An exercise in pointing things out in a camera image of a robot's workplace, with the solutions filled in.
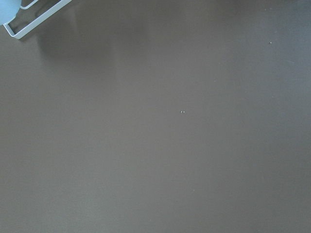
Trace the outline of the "blue cup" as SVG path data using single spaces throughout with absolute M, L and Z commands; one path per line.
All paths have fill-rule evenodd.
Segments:
M 17 15 L 22 0 L 0 0 L 0 24 L 11 22 Z

